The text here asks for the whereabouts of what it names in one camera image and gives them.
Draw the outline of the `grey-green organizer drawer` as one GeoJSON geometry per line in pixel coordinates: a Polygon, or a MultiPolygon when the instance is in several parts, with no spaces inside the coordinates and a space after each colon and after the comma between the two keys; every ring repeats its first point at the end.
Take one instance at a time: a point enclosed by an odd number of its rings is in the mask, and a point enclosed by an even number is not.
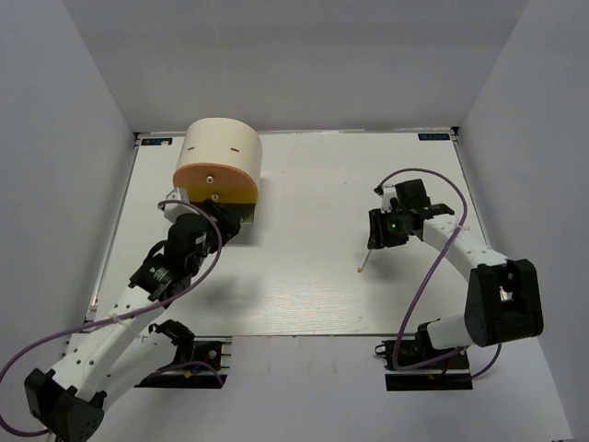
{"type": "Polygon", "coordinates": [[[256,204],[236,204],[235,210],[240,215],[240,224],[251,226],[255,223],[256,204]]]}

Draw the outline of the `orange organizer drawer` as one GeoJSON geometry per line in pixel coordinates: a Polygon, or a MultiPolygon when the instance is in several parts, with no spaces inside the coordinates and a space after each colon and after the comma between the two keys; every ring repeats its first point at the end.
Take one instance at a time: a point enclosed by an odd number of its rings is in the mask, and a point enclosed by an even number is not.
{"type": "Polygon", "coordinates": [[[213,178],[214,185],[225,187],[251,187],[257,182],[242,169],[229,165],[214,163],[197,163],[178,168],[173,175],[176,187],[201,186],[209,184],[208,177],[213,178]]]}

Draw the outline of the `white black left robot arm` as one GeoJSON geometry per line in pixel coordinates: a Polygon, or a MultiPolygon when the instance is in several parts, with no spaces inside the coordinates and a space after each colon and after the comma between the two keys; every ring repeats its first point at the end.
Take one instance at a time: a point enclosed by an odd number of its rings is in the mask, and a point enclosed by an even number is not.
{"type": "Polygon", "coordinates": [[[184,206],[108,315],[88,324],[85,339],[60,361],[25,378],[31,415],[60,440],[89,440],[127,390],[160,367],[192,361],[193,333],[176,320],[156,319],[209,274],[203,261],[220,257],[241,217],[212,200],[184,206]]]}

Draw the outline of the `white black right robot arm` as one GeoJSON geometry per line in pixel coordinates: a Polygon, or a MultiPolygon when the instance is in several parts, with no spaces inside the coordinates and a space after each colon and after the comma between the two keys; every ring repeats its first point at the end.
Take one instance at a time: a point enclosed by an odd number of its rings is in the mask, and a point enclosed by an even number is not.
{"type": "Polygon", "coordinates": [[[369,213],[369,250],[418,238],[438,252],[467,283],[463,313],[419,326],[415,354],[425,366],[439,366],[450,349],[508,343],[544,331],[537,269],[493,250],[464,227],[447,204],[434,204],[422,180],[378,186],[380,207],[369,213]]]}

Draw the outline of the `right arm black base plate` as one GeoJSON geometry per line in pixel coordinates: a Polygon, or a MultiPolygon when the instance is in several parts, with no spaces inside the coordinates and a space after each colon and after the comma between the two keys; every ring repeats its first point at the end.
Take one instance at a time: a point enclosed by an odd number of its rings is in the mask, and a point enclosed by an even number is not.
{"type": "Polygon", "coordinates": [[[465,353],[431,366],[412,371],[398,371],[393,366],[395,339],[384,340],[374,351],[384,362],[385,384],[388,392],[424,392],[472,390],[470,365],[465,353]]]}

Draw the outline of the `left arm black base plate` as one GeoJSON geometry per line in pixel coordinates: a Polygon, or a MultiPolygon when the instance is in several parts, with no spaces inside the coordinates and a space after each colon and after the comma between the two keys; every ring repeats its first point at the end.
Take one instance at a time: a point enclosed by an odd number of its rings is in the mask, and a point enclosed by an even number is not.
{"type": "Polygon", "coordinates": [[[231,367],[230,337],[196,338],[192,353],[177,356],[167,368],[159,368],[136,388],[168,390],[220,390],[231,367]]]}

